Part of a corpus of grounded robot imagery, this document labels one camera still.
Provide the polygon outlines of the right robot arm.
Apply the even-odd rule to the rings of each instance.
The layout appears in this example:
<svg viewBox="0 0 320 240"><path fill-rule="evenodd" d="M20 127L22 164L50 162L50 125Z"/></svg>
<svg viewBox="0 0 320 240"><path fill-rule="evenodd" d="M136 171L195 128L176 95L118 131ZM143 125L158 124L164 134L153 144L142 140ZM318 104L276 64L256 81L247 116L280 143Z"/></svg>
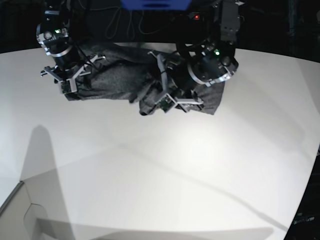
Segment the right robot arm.
<svg viewBox="0 0 320 240"><path fill-rule="evenodd" d="M68 0L44 0L41 22L36 27L36 40L45 54L53 58L55 66L46 66L41 76L49 75L61 94L78 91L77 79L92 74L95 63L105 60L104 55L86 55L72 40L69 33L71 6Z"/></svg>

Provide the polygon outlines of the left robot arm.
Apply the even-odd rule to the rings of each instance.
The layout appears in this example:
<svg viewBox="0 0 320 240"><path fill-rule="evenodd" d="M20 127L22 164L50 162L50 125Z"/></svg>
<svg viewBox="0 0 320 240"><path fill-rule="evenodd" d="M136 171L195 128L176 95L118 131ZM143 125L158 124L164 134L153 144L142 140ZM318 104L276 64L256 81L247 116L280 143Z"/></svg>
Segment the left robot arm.
<svg viewBox="0 0 320 240"><path fill-rule="evenodd" d="M158 79L139 104L140 114L173 109L214 115L225 83L236 73L237 33L240 29L238 0L198 1L188 8L193 19L202 17L206 35L197 43L177 42L171 53L150 52Z"/></svg>

